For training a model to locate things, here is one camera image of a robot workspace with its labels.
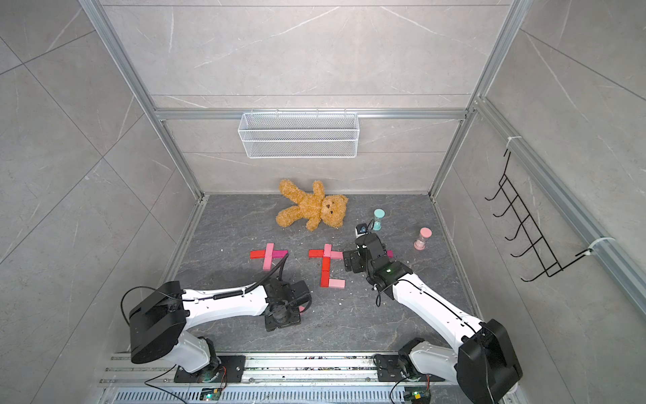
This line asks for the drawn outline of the red block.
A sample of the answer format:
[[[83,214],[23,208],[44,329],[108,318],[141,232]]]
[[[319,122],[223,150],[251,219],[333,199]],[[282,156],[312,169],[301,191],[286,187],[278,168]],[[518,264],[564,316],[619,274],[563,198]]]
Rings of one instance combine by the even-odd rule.
[[[325,257],[325,251],[322,249],[310,250],[309,258],[310,259],[322,259]]]
[[[265,250],[256,250],[250,252],[250,259],[264,259],[266,255]]]
[[[330,273],[331,269],[331,259],[328,257],[324,257],[321,261],[321,271],[323,273]]]
[[[328,288],[330,282],[330,273],[328,271],[321,272],[321,287]]]

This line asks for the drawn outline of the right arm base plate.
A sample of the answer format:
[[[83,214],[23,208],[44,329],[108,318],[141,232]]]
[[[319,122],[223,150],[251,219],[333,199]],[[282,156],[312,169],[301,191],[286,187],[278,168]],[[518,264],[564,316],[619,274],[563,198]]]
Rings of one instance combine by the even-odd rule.
[[[412,365],[407,355],[382,355],[381,353],[376,353],[373,356],[373,364],[377,369],[377,377],[380,382],[417,381],[420,378],[419,372]]]

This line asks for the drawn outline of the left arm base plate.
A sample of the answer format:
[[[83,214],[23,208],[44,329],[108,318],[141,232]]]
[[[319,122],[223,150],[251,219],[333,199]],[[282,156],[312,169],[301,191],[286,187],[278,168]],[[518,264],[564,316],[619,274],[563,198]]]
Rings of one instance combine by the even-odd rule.
[[[219,356],[218,365],[207,365],[195,373],[188,373],[182,368],[177,370],[173,381],[175,383],[220,383],[222,380],[230,383],[240,383],[245,370],[247,357],[245,355]]]

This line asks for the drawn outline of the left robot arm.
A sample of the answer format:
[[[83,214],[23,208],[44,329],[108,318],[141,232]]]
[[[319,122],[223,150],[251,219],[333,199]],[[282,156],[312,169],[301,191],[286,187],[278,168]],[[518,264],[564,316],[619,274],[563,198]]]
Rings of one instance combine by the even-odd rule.
[[[201,376],[221,367],[215,344],[190,330],[205,323],[239,316],[261,316],[272,332],[301,323],[311,305],[304,281],[290,284],[281,278],[264,278],[248,286],[197,291],[166,282],[149,294],[125,317],[131,340],[131,362],[143,365],[164,360],[180,370]]]

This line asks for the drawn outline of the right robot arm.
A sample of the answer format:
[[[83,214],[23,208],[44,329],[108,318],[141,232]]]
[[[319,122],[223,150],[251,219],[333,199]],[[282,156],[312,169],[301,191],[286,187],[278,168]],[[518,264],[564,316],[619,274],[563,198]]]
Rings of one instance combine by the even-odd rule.
[[[366,275],[378,293],[377,305],[387,296],[412,310],[447,342],[443,348],[412,339],[398,352],[394,368],[398,381],[435,376],[458,385],[472,403],[498,403],[517,388],[523,369],[501,323],[471,316],[433,291],[411,268],[388,255],[369,225],[357,225],[355,233],[355,250],[343,254],[346,269]]]

